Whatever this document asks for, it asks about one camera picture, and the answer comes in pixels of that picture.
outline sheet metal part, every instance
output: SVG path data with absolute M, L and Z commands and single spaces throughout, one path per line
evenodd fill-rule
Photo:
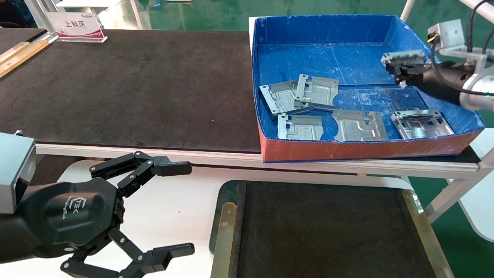
M 338 124 L 337 141 L 388 140 L 379 112 L 335 110 L 332 117 Z
M 298 115 L 312 111 L 312 107 L 295 107 L 294 100 L 297 90 L 297 80 L 260 86 L 262 96 L 266 100 L 271 118 L 287 113 Z
M 409 50 L 385 53 L 381 63 L 387 70 L 403 68 L 411 74 L 420 74 L 431 65 L 431 60 L 422 50 Z
M 322 116 L 278 115 L 278 138 L 321 140 L 324 133 Z
M 338 109 L 338 107 L 333 106 L 334 97 L 338 95 L 338 86 L 338 79 L 301 74 L 297 83 L 295 107 L 313 105 L 314 109 L 323 111 Z
M 441 112 L 436 109 L 396 111 L 391 121 L 403 139 L 430 138 L 454 134 Z

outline black cable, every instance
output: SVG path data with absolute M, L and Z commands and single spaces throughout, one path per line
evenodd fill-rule
M 489 44 L 489 41 L 491 38 L 494 36 L 494 30 L 491 31 L 491 33 L 487 36 L 486 41 L 484 42 L 484 46 L 482 47 L 482 54 L 486 54 L 487 52 L 487 45 Z
M 475 7 L 472 9 L 472 13 L 470 14 L 470 19 L 468 20 L 468 26 L 467 26 L 467 33 L 466 33 L 466 51 L 467 52 L 472 52 L 473 50 L 473 39 L 472 39 L 472 33 L 473 33 L 473 18 L 475 17 L 475 14 L 477 13 L 477 9 L 484 3 L 489 2 L 490 0 L 482 0 L 480 1 Z
M 448 85 L 449 87 L 457 90 L 457 91 L 460 91 L 460 92 L 463 92 L 463 93 L 469 93 L 469 94 L 476 94 L 476 95 L 488 95 L 488 96 L 494 96 L 494 93 L 481 93 L 481 92 L 475 92 L 475 91 L 471 91 L 471 90 L 467 90 L 467 89 L 463 89 L 463 88 L 460 88 L 458 86 L 456 86 L 455 84 L 449 82 L 448 80 L 446 80 L 440 73 L 439 71 L 437 70 L 436 68 L 436 59 L 435 59 L 435 53 L 436 53 L 436 45 L 438 44 L 439 40 L 441 38 L 439 36 L 436 36 L 436 38 L 434 39 L 434 41 L 432 42 L 432 49 L 431 49 L 431 60 L 432 60 L 432 71 L 434 71 L 434 74 L 436 74 L 436 76 L 439 78 L 439 80 L 441 80 L 441 82 L 443 82 L 444 84 Z

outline wooden strip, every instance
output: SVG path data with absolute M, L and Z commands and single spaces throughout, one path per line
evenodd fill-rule
M 6 63 L 0 66 L 0 78 L 15 69 L 18 65 L 24 63 L 27 59 L 31 58 L 34 54 L 41 51 L 47 45 L 48 41 L 37 41 L 31 44 L 24 51 L 13 56 Z
M 25 50 L 30 45 L 31 44 L 28 42 L 21 42 L 18 43 L 16 46 L 12 47 L 11 49 L 5 51 L 4 53 L 0 54 L 0 66 L 3 65 L 5 62 L 7 62 L 9 59 L 11 59 L 17 53 Z

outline orange box side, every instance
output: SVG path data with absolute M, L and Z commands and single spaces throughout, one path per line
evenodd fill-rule
M 263 161 L 344 160 L 456 154 L 467 148 L 480 132 L 408 142 L 294 142 L 267 139 L 259 127 Z

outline white table edge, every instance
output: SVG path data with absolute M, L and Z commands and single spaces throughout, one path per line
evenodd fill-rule
M 404 160 L 359 160 L 311 163 L 262 163 L 260 154 L 227 153 L 211 151 L 184 151 L 166 149 L 142 149 L 127 147 L 81 146 L 61 144 L 36 144 L 37 153 L 67 156 L 116 158 L 137 150 L 152 156 L 168 156 L 172 161 L 190 161 L 193 164 L 261 169 L 283 169 L 333 173 L 362 173 L 390 176 L 415 176 L 429 178 L 467 179 L 475 175 L 479 166 L 475 163 L 425 162 Z

